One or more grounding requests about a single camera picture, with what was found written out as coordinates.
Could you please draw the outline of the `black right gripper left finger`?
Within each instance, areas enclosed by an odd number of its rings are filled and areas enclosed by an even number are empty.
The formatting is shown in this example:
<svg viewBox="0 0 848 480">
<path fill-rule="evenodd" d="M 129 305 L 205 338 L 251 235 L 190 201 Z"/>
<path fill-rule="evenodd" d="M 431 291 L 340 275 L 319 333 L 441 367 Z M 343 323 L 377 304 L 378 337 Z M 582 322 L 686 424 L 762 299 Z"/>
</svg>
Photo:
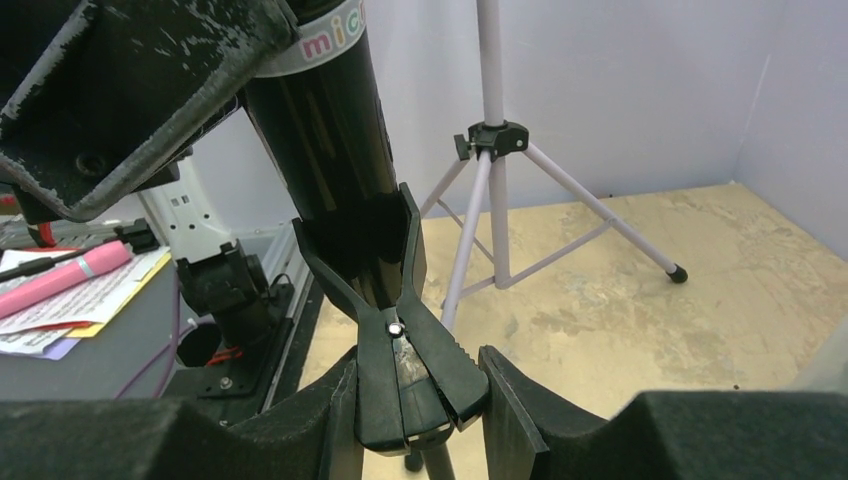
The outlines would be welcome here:
<svg viewBox="0 0 848 480">
<path fill-rule="evenodd" d="M 180 399 L 4 402 L 4 479 L 358 479 L 354 349 L 232 427 Z"/>
</svg>

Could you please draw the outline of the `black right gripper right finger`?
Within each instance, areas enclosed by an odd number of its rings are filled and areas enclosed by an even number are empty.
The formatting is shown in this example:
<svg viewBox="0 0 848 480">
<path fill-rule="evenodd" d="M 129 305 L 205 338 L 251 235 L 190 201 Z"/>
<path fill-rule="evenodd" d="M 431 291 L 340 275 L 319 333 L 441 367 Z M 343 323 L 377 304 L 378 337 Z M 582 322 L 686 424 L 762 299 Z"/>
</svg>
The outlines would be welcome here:
<svg viewBox="0 0 848 480">
<path fill-rule="evenodd" d="M 492 346 L 483 416 L 493 479 L 843 479 L 847 399 L 798 391 L 645 391 L 601 418 Z"/>
</svg>

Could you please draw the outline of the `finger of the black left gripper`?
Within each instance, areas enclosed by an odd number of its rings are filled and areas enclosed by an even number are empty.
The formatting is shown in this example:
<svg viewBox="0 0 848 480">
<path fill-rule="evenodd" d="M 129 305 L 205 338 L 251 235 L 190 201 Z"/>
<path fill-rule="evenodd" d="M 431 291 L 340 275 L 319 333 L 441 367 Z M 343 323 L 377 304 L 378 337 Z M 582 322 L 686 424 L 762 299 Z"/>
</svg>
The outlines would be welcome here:
<svg viewBox="0 0 848 480">
<path fill-rule="evenodd" d="M 1 180 L 91 220 L 238 107 L 299 36 L 285 1 L 5 1 Z"/>
</svg>

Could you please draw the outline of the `black clarinet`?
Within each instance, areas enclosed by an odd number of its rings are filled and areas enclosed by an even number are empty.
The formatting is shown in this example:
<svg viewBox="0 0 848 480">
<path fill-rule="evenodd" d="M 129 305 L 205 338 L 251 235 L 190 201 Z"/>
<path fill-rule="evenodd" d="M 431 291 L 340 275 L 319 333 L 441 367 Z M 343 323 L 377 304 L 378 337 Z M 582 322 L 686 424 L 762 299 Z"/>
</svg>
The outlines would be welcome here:
<svg viewBox="0 0 848 480">
<path fill-rule="evenodd" d="M 298 213 L 304 255 L 366 304 L 395 305 L 408 215 L 398 188 L 361 1 L 293 1 L 299 42 L 243 89 Z"/>
</svg>

